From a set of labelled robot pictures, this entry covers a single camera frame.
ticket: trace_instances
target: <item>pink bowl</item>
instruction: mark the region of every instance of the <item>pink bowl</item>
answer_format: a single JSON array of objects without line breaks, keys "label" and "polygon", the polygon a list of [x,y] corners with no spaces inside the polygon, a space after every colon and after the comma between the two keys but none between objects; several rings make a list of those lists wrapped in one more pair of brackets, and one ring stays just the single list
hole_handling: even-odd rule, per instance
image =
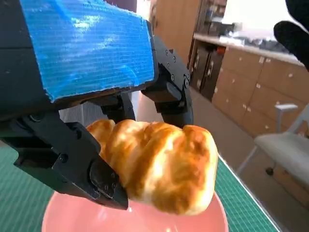
[{"label": "pink bowl", "polygon": [[203,213],[174,216],[137,202],[126,211],[55,192],[45,211],[42,232],[228,232],[223,206],[214,194]]}]

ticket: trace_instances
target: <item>kitchen counter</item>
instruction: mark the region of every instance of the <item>kitchen counter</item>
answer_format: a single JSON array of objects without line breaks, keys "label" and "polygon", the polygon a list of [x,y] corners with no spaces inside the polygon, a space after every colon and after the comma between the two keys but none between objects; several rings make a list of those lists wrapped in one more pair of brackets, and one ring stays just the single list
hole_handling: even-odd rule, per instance
[{"label": "kitchen counter", "polygon": [[209,35],[203,35],[199,33],[195,33],[193,35],[193,38],[202,42],[210,43],[210,44],[216,44],[219,46],[224,46],[224,47],[231,47],[235,49],[239,49],[242,51],[254,53],[266,58],[273,58],[277,60],[281,60],[283,62],[288,62],[291,64],[296,64],[299,66],[304,66],[303,63],[299,62],[297,58],[293,55],[290,54],[285,54],[285,53],[280,53],[280,52],[272,52],[272,51],[267,51],[260,49],[258,47],[253,47],[253,46],[247,46],[247,45],[242,45],[240,43],[240,40],[237,39],[232,39],[228,37],[215,37],[215,36],[209,36]]}]

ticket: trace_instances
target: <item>blue tape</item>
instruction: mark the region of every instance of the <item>blue tape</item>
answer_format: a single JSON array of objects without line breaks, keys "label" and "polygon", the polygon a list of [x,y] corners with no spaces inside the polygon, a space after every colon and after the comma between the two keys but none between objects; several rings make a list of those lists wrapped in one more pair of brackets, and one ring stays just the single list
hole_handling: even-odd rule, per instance
[{"label": "blue tape", "polygon": [[154,79],[140,16],[102,0],[20,0],[51,102]]}]

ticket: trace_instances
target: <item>table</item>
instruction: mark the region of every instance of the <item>table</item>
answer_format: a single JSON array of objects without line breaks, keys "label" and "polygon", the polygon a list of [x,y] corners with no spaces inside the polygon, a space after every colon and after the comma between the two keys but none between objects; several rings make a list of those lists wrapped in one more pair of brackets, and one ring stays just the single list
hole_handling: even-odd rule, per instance
[{"label": "table", "polygon": [[[40,232],[53,190],[13,166],[18,154],[0,147],[0,225],[2,232]],[[278,226],[220,157],[215,190],[230,232],[278,232]]]}]

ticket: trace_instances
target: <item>baked pastry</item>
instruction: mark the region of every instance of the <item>baked pastry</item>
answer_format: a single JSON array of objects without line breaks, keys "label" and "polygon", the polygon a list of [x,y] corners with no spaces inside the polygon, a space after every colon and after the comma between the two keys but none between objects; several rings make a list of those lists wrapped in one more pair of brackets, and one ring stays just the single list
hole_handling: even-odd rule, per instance
[{"label": "baked pastry", "polygon": [[87,127],[131,200],[177,215],[204,211],[214,193],[218,151],[211,134],[163,122],[99,120]]}]

